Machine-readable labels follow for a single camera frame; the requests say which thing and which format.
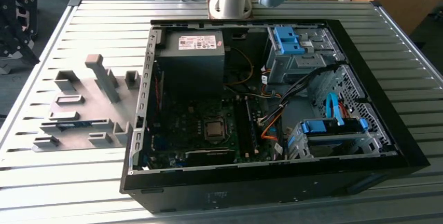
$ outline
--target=blue latch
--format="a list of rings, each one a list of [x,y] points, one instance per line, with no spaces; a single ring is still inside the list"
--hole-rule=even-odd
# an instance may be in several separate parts
[[[303,133],[325,132],[323,120],[311,120],[301,123]]]
[[[299,36],[292,27],[275,27],[275,39],[281,47],[281,54],[304,54],[304,48],[299,43]]]
[[[288,142],[288,147],[291,146],[291,144],[293,143],[293,141],[296,140],[296,137],[292,136],[289,142]]]
[[[360,125],[363,127],[363,130],[368,130],[368,124],[367,124],[367,120],[365,119],[360,119]]]
[[[301,123],[301,129],[303,129],[303,133],[308,133],[309,132],[309,128],[307,127],[305,123]]]

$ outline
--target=orange wire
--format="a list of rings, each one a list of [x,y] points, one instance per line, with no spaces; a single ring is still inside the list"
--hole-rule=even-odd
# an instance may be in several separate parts
[[[263,136],[261,138],[271,139],[271,140],[275,140],[275,141],[279,140],[277,137],[273,137],[273,136]]]
[[[281,116],[281,113],[283,113],[283,111],[281,111],[281,112],[279,113],[279,115],[273,118],[273,120],[272,120],[271,124],[268,125],[268,127],[265,127],[265,129],[264,129],[264,131],[263,131],[263,133],[261,133],[261,138],[265,136],[265,133],[268,132],[271,126],[272,126],[273,123],[276,122],[277,118]]]
[[[272,94],[267,94],[265,92],[264,92],[264,87],[265,87],[265,85],[263,84],[263,86],[261,86],[261,95],[263,96],[272,96]]]

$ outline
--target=aluminum table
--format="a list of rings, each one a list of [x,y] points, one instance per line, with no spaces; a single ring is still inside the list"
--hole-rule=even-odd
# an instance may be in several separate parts
[[[207,18],[207,3],[71,1],[0,130],[0,222],[441,223],[443,80],[381,7],[369,3],[255,4],[256,18],[339,19],[431,166],[357,195],[152,215],[119,193],[124,148],[35,153],[59,92],[56,72],[88,53],[115,73],[141,69],[152,19]]]

